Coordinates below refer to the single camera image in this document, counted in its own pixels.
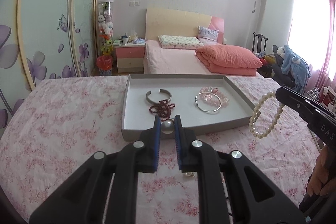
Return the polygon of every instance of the floral pillow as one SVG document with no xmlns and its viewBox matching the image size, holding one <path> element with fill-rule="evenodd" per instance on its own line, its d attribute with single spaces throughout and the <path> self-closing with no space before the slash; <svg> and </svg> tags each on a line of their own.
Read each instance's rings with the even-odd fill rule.
<svg viewBox="0 0 336 224">
<path fill-rule="evenodd" d="M 218 42 L 218 30 L 210 30 L 199 26 L 198 40 L 204 45 L 216 45 Z"/>
<path fill-rule="evenodd" d="M 171 35 L 160 35 L 159 40 L 162 48 L 179 48 L 185 50 L 196 50 L 204 46 L 196 37 L 175 37 Z"/>
</svg>

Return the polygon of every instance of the gray tray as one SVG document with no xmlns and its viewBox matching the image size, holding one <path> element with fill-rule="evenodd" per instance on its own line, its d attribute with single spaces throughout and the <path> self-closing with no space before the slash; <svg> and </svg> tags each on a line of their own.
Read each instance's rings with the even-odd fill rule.
<svg viewBox="0 0 336 224">
<path fill-rule="evenodd" d="M 217 87 L 230 99 L 226 108 L 214 113 L 199 110 L 195 97 L 205 86 Z M 121 132 L 125 141 L 137 140 L 141 131 L 152 128 L 154 115 L 149 112 L 151 104 L 146 93 L 151 90 L 151 99 L 158 102 L 166 99 L 159 89 L 172 93 L 171 118 L 181 116 L 182 126 L 194 130 L 196 135 L 222 132 L 231 128 L 246 126 L 255 105 L 224 75 L 130 75 L 128 77 Z M 161 138 L 174 138 L 174 134 L 161 134 Z"/>
</svg>

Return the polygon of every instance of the pink drawer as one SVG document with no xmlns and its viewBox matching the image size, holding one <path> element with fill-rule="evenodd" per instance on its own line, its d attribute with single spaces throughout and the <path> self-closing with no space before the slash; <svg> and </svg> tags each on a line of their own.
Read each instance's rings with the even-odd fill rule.
<svg viewBox="0 0 336 224">
<path fill-rule="evenodd" d="M 145 55 L 144 47 L 116 48 L 117 58 L 140 58 Z"/>
</svg>

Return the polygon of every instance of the floral tablecloth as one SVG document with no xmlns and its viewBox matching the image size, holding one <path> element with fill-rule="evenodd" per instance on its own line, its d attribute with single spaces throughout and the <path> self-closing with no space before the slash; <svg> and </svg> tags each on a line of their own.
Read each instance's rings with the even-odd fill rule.
<svg viewBox="0 0 336 224">
<path fill-rule="evenodd" d="M 257 103 L 279 86 L 272 79 L 230 79 Z M 121 116 L 127 76 L 45 80 L 31 92 L 0 140 L 0 185 L 28 220 L 68 176 L 94 152 L 120 151 Z M 257 125 L 270 124 L 276 100 L 265 102 Z M 306 123 L 288 107 L 266 139 L 247 126 L 199 137 L 216 150 L 240 150 L 295 204 L 299 204 L 318 150 Z M 179 172 L 174 140 L 162 140 L 158 172 L 140 174 L 137 223 L 198 221 L 197 180 Z"/>
</svg>

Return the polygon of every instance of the human hand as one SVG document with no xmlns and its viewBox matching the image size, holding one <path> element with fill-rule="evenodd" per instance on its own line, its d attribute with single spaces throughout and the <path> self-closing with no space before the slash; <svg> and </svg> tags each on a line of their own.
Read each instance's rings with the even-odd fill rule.
<svg viewBox="0 0 336 224">
<path fill-rule="evenodd" d="M 307 185 L 307 193 L 309 194 L 309 196 L 312 196 L 314 193 L 316 195 L 325 195 L 329 192 L 329 188 L 331 186 L 330 183 L 332 182 L 332 180 L 322 189 L 322 184 L 327 183 L 329 175 L 328 170 L 324 167 L 327 157 L 328 148 L 327 146 L 325 146 L 323 147 L 322 151 L 316 159 L 316 165 L 313 169 L 311 179 Z"/>
</svg>

